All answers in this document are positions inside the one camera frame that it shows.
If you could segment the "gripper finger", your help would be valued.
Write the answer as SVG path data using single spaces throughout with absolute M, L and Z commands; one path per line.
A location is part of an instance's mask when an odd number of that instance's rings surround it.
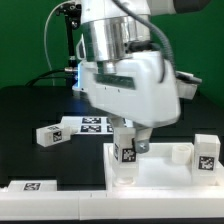
M 125 127 L 124 119 L 122 117 L 111 117 L 109 121 L 114 132 Z
M 149 151 L 149 139 L 151 137 L 152 128 L 134 123 L 135 129 L 134 146 L 135 151 L 139 154 L 143 154 Z

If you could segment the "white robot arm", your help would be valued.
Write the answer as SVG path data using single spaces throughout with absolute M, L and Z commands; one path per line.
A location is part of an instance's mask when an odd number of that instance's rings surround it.
M 181 98 L 192 98 L 201 80 L 175 68 L 167 36 L 154 15 L 203 10 L 211 0 L 81 0 L 84 56 L 80 77 L 93 107 L 110 114 L 112 126 L 134 123 L 130 142 L 149 150 L 152 130 L 175 123 Z

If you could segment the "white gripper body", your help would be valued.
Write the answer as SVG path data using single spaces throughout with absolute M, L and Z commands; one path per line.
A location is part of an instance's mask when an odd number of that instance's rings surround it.
M 178 120 L 174 72 L 159 51 L 133 53 L 116 63 L 116 71 L 103 76 L 94 62 L 79 64 L 80 87 L 93 107 L 150 128 Z

